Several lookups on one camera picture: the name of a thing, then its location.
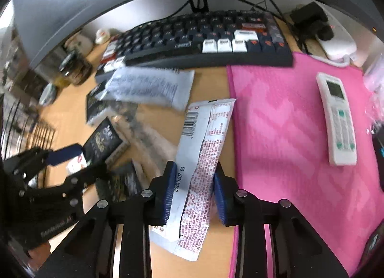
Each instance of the white power adapter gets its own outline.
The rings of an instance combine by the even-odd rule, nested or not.
[[[356,60],[357,46],[352,36],[341,25],[341,23],[324,7],[322,3],[316,2],[328,17],[328,23],[333,31],[333,38],[329,41],[322,41],[316,35],[316,39],[323,48],[327,58],[313,56],[315,59],[324,61],[333,66],[348,66],[349,60]]]

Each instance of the remote control screen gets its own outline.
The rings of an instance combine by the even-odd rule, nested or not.
[[[339,84],[327,81],[327,85],[332,96],[344,99],[344,96],[342,94],[341,87]]]

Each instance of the plastic bag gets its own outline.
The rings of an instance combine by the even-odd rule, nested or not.
[[[98,100],[152,103],[185,110],[193,83],[194,70],[125,66],[117,69],[106,82]]]

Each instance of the pink mouse pad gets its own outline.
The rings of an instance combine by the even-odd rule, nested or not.
[[[362,71],[294,54],[293,68],[229,66],[237,182],[259,199],[289,199],[331,248],[349,275],[384,217],[384,194],[365,110],[370,92]],[[316,74],[340,78],[356,135],[357,165],[328,161],[328,140]],[[267,237],[268,277],[272,255]],[[230,278],[234,276],[237,239]]]

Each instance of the mechanical keyboard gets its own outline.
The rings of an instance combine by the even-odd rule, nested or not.
[[[97,83],[120,66],[194,68],[226,65],[292,66],[293,56],[269,12],[215,11],[139,25],[110,42]]]

